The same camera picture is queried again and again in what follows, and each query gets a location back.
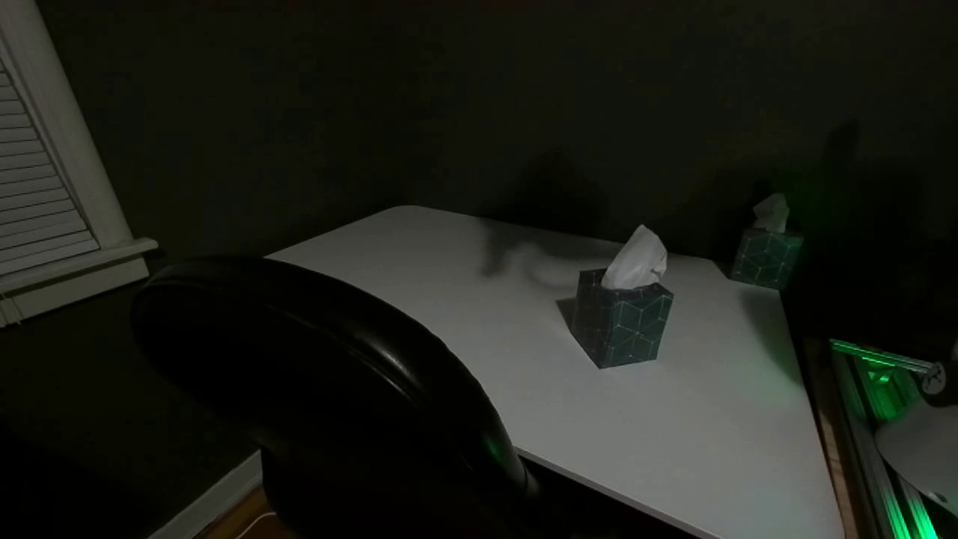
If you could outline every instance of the white tissue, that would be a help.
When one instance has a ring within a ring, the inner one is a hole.
[[[635,229],[626,246],[608,265],[602,286],[621,290],[657,283],[662,273],[665,273],[668,255],[658,236],[643,224]]]
[[[762,200],[755,207],[755,228],[764,228],[769,232],[785,232],[785,222],[788,221],[788,203],[785,201],[785,195],[776,193],[765,200]]]

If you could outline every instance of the white window trim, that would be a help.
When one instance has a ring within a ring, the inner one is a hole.
[[[0,277],[0,327],[148,276],[34,0],[0,1],[0,60],[100,250]]]

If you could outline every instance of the window sill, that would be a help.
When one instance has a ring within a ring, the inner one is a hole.
[[[0,327],[149,276],[141,239],[0,277]]]

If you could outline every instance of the baseboard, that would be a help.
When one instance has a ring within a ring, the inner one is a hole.
[[[157,529],[149,539],[192,539],[212,521],[238,504],[262,482],[260,452],[223,476],[187,508]]]

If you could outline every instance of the office chair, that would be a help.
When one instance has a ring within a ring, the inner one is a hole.
[[[569,533],[468,370],[360,289],[199,260],[149,279],[131,323],[162,376],[260,444],[266,497],[304,539]]]

